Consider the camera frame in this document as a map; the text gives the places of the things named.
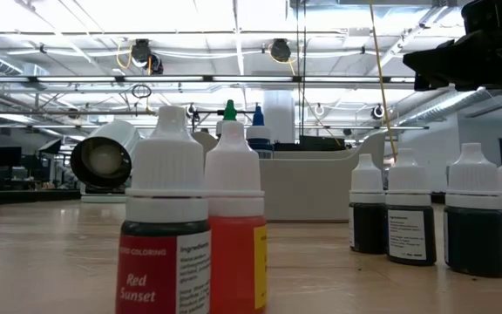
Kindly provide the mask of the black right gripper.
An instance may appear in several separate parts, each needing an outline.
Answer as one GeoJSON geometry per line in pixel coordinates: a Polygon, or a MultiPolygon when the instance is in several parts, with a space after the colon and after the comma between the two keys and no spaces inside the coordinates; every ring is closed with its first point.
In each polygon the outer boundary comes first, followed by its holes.
{"type": "MultiPolygon", "coordinates": [[[[476,38],[476,52],[484,68],[490,71],[482,84],[494,89],[502,88],[502,26],[495,24],[466,25],[466,34],[476,38]]],[[[415,72],[414,90],[431,91],[434,87],[467,87],[469,82],[460,78],[459,61],[462,45],[467,37],[448,40],[434,49],[406,53],[403,63],[415,72]]]]}

